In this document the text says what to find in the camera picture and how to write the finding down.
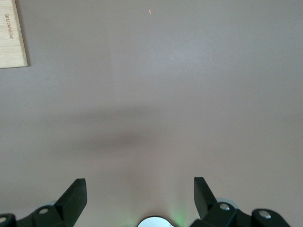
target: metal screw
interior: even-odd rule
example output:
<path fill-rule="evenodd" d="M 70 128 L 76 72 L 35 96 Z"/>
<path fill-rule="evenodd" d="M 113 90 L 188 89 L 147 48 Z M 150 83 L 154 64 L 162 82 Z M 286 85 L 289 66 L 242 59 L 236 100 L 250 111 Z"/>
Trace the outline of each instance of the metal screw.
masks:
<path fill-rule="evenodd" d="M 45 214 L 48 212 L 48 208 L 43 208 L 42 210 L 39 211 L 39 214 Z"/>
<path fill-rule="evenodd" d="M 0 223 L 5 222 L 6 219 L 7 219 L 6 217 L 1 217 L 1 218 L 0 218 Z"/>
<path fill-rule="evenodd" d="M 260 214 L 262 217 L 266 218 L 266 219 L 270 219 L 270 218 L 271 218 L 270 213 L 268 213 L 268 212 L 265 211 L 265 210 L 260 210 L 260 211 L 259 211 L 259 214 Z"/>
<path fill-rule="evenodd" d="M 226 203 L 221 203 L 220 208 L 223 210 L 230 210 L 229 206 Z"/>

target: black plastic arm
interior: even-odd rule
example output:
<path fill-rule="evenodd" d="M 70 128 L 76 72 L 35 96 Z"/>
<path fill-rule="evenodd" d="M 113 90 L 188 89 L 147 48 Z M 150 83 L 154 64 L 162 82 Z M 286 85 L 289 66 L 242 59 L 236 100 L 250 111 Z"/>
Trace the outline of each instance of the black plastic arm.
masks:
<path fill-rule="evenodd" d="M 217 202 L 203 177 L 195 177 L 195 205 L 200 219 L 190 227 L 290 227 L 273 210 L 256 209 L 247 215 L 225 202 Z"/>
<path fill-rule="evenodd" d="M 43 206 L 16 221 L 13 214 L 0 214 L 0 227 L 73 227 L 87 203 L 85 179 L 77 179 L 53 206 Z"/>

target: wooden board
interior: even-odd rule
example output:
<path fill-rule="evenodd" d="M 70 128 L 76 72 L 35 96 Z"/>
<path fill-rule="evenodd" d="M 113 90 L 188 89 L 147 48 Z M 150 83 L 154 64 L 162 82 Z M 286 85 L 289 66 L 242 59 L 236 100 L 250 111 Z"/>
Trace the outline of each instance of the wooden board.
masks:
<path fill-rule="evenodd" d="M 15 0 L 0 0 L 0 68 L 27 66 Z"/>

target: plywood panel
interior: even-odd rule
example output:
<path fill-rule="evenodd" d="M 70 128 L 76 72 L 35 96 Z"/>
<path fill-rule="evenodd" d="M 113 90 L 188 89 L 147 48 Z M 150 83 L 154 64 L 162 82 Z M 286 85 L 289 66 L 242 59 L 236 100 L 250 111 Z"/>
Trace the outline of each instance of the plywood panel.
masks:
<path fill-rule="evenodd" d="M 15 0 L 0 0 L 0 68 L 27 66 Z"/>

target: gray surface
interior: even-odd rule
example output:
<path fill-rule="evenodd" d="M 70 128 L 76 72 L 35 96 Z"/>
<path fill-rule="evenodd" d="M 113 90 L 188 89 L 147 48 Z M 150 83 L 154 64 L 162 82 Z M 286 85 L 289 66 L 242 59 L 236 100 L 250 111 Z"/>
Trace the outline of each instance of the gray surface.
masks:
<path fill-rule="evenodd" d="M 187 227 L 203 176 L 302 225 L 301 0 L 17 4 L 30 67 L 0 70 L 1 212 L 86 177 L 76 226 Z"/>

